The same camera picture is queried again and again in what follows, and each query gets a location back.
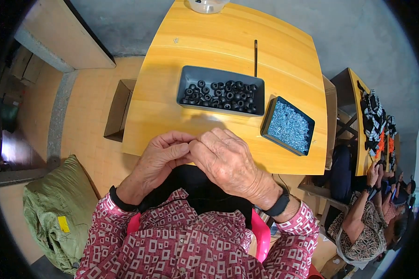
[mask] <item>hand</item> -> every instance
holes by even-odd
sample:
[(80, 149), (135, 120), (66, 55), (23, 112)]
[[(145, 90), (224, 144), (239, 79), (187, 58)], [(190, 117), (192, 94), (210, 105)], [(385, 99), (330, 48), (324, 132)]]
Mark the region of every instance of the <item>hand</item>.
[(383, 175), (385, 174), (385, 172), (383, 171), (383, 165), (379, 164), (378, 166), (376, 166), (376, 168), (378, 168), (378, 177), (377, 177), (377, 181), (376, 181), (376, 186), (377, 188), (380, 188), (381, 183), (382, 183), (382, 178)]
[(196, 166), (230, 195), (268, 210), (282, 194), (272, 177), (257, 168), (247, 143), (232, 131), (215, 128), (191, 141), (189, 149)]
[(376, 167), (376, 165), (377, 163), (373, 162), (369, 167), (368, 172), (366, 173), (366, 183), (371, 187), (373, 187), (376, 184), (379, 176), (378, 167)]
[(160, 186), (176, 167), (191, 163), (188, 143), (194, 136), (170, 131), (154, 137), (132, 173), (117, 187), (118, 197), (127, 204), (138, 205), (153, 189)]

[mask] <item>patterned blouse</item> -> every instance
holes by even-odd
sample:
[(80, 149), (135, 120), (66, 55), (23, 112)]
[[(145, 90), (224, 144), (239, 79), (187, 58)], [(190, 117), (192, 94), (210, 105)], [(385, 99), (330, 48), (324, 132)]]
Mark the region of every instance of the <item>patterned blouse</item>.
[[(360, 192), (355, 191), (352, 194), (349, 206), (352, 206), (359, 196)], [(334, 239), (340, 231), (344, 217), (345, 214), (341, 212), (328, 229), (328, 233)], [(351, 260), (370, 261), (386, 250), (386, 239), (383, 235), (383, 231), (388, 227), (388, 225), (385, 222), (382, 212), (376, 210), (372, 201), (366, 202), (362, 222), (365, 227), (354, 245), (352, 245), (345, 232), (341, 233), (341, 251)]]
[(75, 278), (307, 277), (318, 226), (305, 203), (291, 220), (278, 224), (281, 238), (261, 264), (247, 254), (251, 231), (240, 211), (197, 215), (187, 201), (173, 201), (187, 196), (183, 189), (173, 192), (164, 207), (141, 216), (139, 231), (126, 235), (137, 212), (123, 211), (107, 194), (92, 216)]

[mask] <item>cardboard box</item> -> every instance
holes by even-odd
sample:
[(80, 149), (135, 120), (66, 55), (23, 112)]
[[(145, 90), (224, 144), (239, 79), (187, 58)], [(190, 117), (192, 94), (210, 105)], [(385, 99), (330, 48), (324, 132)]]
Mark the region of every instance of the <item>cardboard box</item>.
[(23, 46), (12, 60), (10, 74), (26, 86), (34, 85), (45, 62)]
[(23, 73), (21, 82), (26, 86), (36, 84), (37, 78), (39, 77), (44, 63), (45, 62), (42, 59), (40, 59), (37, 55), (33, 54), (31, 56), (31, 59), (29, 59), (28, 65), (26, 66), (25, 72)]
[(23, 103), (25, 91), (26, 86), (17, 77), (11, 75), (9, 68), (5, 68), (0, 79), (0, 98), (2, 103), (20, 106)]
[(112, 105), (108, 113), (104, 137), (116, 142), (123, 142), (124, 127), (128, 114), (128, 107), (134, 93), (137, 80), (120, 80), (113, 96)]
[(346, 262), (340, 258), (339, 255), (333, 256), (330, 260), (326, 262), (323, 266), (323, 269), (320, 271), (320, 274), (326, 278), (330, 279), (334, 277), (344, 266)]
[(337, 130), (337, 90), (335, 85), (323, 75), (324, 92), (326, 94), (326, 109), (328, 112), (328, 147), (326, 151), (325, 170), (332, 167), (332, 154), (335, 146)]
[(12, 59), (10, 70), (11, 75), (21, 80), (32, 55), (32, 52), (25, 47), (20, 46), (17, 50), (16, 56)]

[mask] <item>concrete floor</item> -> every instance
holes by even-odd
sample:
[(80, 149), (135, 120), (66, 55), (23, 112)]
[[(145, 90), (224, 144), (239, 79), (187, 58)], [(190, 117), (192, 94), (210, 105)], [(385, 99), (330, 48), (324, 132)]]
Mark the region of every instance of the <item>concrete floor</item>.
[[(71, 0), (115, 56), (145, 55), (173, 0)], [(414, 174), (419, 130), (419, 66), (403, 29), (381, 0), (232, 0), (268, 13), (313, 37), (328, 78), (352, 68), (395, 116), (401, 168)], [(350, 108), (342, 108), (350, 113)]]

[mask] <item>yellow table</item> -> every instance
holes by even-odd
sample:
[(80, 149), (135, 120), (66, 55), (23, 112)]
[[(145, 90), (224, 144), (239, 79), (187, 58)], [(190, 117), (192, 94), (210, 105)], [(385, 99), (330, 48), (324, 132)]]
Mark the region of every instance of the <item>yellow table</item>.
[(363, 132), (363, 113), (360, 107), (362, 93), (358, 88), (357, 81), (360, 82), (360, 85), (363, 86), (366, 92), (369, 93), (370, 90), (366, 84), (357, 76), (357, 74), (354, 73), (354, 71), (350, 68), (343, 70), (340, 74), (332, 78), (331, 81), (337, 89), (339, 107), (349, 103), (355, 103), (358, 122), (358, 154), (355, 175), (366, 176), (369, 166), (371, 166), (372, 162), (380, 160), (380, 156), (379, 158), (371, 157), (369, 150), (365, 149), (366, 135)]
[[(281, 96), (315, 120), (308, 156), (296, 156), (260, 136), (263, 117), (233, 116), (184, 109), (176, 103), (181, 69), (202, 66), (258, 77), (265, 101)], [(275, 17), (236, 4), (203, 15), (177, 0), (149, 48), (131, 99), (122, 151), (141, 155), (158, 134), (179, 130), (194, 135), (227, 128), (245, 140), (262, 169), (272, 173), (320, 175), (324, 172), (327, 113), (323, 78), (312, 37)]]

